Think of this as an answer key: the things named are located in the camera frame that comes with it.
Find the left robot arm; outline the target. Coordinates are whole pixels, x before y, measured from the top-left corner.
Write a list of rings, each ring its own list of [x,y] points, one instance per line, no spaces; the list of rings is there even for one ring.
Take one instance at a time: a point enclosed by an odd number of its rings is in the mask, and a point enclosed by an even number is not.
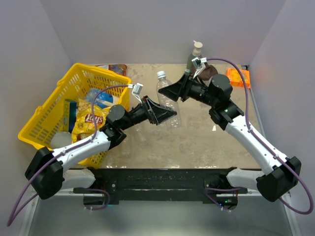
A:
[[[175,110],[155,103],[147,96],[130,111],[122,105],[114,105],[106,116],[105,124],[89,137],[54,150],[40,148],[25,177],[39,197],[46,200],[61,190],[67,170],[92,155],[118,146],[126,138],[124,130],[146,120],[159,125],[176,115]]]

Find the clear plastic bottle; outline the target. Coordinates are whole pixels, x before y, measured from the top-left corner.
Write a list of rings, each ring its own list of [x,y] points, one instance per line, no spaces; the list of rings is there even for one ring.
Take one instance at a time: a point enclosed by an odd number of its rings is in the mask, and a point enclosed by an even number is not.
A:
[[[158,90],[160,88],[166,87],[166,86],[171,85],[171,84],[172,84],[172,82],[170,80],[168,80],[167,77],[158,79],[158,83],[156,86],[157,97],[158,97],[158,101],[161,105],[172,108],[174,111],[177,112],[176,116],[174,116],[173,118],[169,119],[166,122],[167,127],[168,128],[178,128],[178,127],[182,126],[182,119],[181,119],[178,103],[175,101],[172,101],[171,99],[158,93]]]

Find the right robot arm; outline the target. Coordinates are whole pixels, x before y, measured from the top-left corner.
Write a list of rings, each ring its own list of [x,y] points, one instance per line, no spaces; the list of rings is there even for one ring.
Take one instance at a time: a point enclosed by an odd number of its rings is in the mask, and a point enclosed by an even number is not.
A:
[[[219,181],[222,192],[231,193],[237,187],[253,189],[274,202],[297,184],[301,162],[297,157],[288,158],[277,150],[249,123],[243,111],[231,100],[232,90],[225,75],[214,75],[206,86],[185,74],[178,82],[160,88],[158,92],[173,101],[192,98],[211,106],[212,121],[233,136],[259,164],[260,171],[232,169]]]

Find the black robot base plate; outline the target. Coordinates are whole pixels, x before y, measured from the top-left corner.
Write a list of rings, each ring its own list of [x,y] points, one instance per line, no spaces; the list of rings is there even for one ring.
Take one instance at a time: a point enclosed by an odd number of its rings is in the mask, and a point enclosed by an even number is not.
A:
[[[77,187],[75,194],[85,194],[87,205],[100,205],[106,198],[92,197],[97,190],[110,195],[110,204],[121,201],[183,201],[210,204],[218,194],[246,194],[226,179],[229,169],[97,169],[89,190]]]

